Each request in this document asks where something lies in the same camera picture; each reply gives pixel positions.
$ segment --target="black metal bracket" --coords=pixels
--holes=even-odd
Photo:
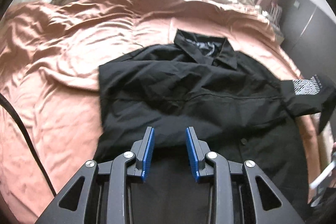
[[[232,182],[239,186],[242,224],[304,224],[255,162],[247,160],[239,164],[210,151],[206,142],[197,139],[193,127],[186,129],[186,146],[195,180],[212,185],[208,224],[234,223]]]
[[[143,183],[154,148],[154,129],[148,127],[131,151],[113,161],[88,160],[60,190],[36,224],[132,224],[130,183]]]
[[[234,224],[233,182],[238,186],[241,224],[304,224],[280,190],[251,160],[226,160],[186,130],[192,173],[209,183],[207,224]],[[87,161],[57,194],[36,224],[133,224],[131,183],[143,183],[154,148],[154,129],[113,161]]]

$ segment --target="black cable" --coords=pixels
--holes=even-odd
[[[47,184],[53,194],[53,196],[56,196],[56,191],[50,181],[50,178],[46,172],[46,170],[44,169],[41,160],[35,150],[35,147],[29,137],[28,131],[25,127],[25,125],[23,124],[22,120],[20,119],[20,116],[18,115],[18,113],[15,111],[15,109],[13,108],[13,106],[10,104],[10,102],[7,101],[7,99],[0,93],[0,104],[1,106],[9,113],[9,115],[11,115],[11,117],[13,118],[13,120],[16,122],[17,126],[19,127],[19,129],[21,130],[23,137],[26,140],[26,143],[28,145],[28,148],[31,152],[31,154],[33,155],[38,167],[40,168],[45,180],[47,181]]]

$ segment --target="pink bedsheet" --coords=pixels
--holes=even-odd
[[[253,7],[203,0],[80,0],[12,7],[0,30],[0,92],[27,127],[59,191],[91,159],[102,133],[97,67],[176,29],[228,37],[235,50],[280,79],[300,72]],[[320,173],[315,127],[298,119],[309,181]],[[34,223],[53,196],[19,129],[0,108],[0,192],[21,223]]]

